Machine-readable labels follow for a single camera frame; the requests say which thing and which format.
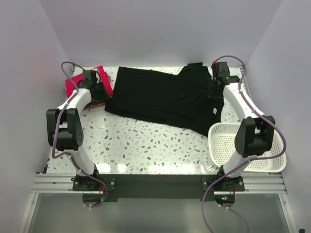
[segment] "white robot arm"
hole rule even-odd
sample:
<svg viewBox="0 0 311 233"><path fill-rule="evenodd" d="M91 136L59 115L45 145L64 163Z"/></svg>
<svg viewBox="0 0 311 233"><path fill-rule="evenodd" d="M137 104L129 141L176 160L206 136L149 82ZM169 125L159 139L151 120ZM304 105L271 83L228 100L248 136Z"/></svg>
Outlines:
<svg viewBox="0 0 311 233"><path fill-rule="evenodd" d="M213 63L212 69L214 79L210 82L209 95L212 98L225 97L241 122L235 138L236 150L229 161L220 169L223 174L227 174L245 161L269 151L272 147L274 128L259 118L247 105L240 92L244 93L246 100L256 112L264 116L264 113L257 109L245 90L239 89L240 79L237 76L230 76L226 62ZM265 116L265 118L275 124L272 116ZM247 164L228 174L227 177L236 178L241 176L246 167Z"/></svg>

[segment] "white wall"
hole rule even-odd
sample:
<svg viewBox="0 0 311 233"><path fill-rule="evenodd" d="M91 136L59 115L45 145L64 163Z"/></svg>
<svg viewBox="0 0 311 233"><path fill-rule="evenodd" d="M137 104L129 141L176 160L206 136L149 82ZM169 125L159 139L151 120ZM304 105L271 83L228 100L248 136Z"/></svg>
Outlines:
<svg viewBox="0 0 311 233"><path fill-rule="evenodd" d="M287 142L283 172L299 228L311 232L311 1L284 0L248 62L254 102Z"/></svg>
<svg viewBox="0 0 311 233"><path fill-rule="evenodd" d="M281 0L41 0L69 59L184 65L248 61Z"/></svg>
<svg viewBox="0 0 311 233"><path fill-rule="evenodd" d="M45 112L64 98L67 56L38 0L0 1L0 232L18 232L47 159Z"/></svg>

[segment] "mesh basket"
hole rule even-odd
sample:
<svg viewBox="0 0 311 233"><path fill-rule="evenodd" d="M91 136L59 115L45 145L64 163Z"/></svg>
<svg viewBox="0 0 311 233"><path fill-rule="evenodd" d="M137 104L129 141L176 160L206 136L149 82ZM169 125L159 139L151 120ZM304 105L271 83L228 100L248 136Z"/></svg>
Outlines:
<svg viewBox="0 0 311 233"><path fill-rule="evenodd" d="M216 166L224 165L235 151L234 139L240 127L239 123L216 123L208 132L208 147L212 161ZM279 134L275 131L272 148L262 156L269 157L281 152L283 143ZM280 172L285 168L285 153L276 158L251 162L245 169L249 172Z"/></svg>

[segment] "white tabletop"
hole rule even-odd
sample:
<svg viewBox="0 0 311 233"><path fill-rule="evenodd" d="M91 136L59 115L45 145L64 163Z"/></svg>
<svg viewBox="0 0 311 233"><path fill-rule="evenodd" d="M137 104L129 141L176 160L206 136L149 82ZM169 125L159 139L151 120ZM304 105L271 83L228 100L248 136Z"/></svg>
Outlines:
<svg viewBox="0 0 311 233"><path fill-rule="evenodd" d="M137 68L178 74L182 67ZM114 87L118 67L104 69ZM230 74L241 77L239 68L230 68ZM104 106L84 110L80 116L83 146L100 173L215 174L218 169L210 158L207 137L190 129L120 117L106 112ZM226 99L221 121L238 122ZM74 174L75 169L63 156L48 161L47 173Z"/></svg>

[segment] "glass panel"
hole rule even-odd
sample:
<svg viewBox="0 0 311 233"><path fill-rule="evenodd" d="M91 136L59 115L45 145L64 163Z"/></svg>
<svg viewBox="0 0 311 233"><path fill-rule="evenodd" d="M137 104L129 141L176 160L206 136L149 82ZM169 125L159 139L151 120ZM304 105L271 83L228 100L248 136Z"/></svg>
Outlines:
<svg viewBox="0 0 311 233"><path fill-rule="evenodd" d="M238 195L233 208L252 233L288 233L278 195ZM206 216L216 233L243 233L235 213L206 202ZM89 210L81 194L40 194L30 233L202 233L199 200L119 199Z"/></svg>

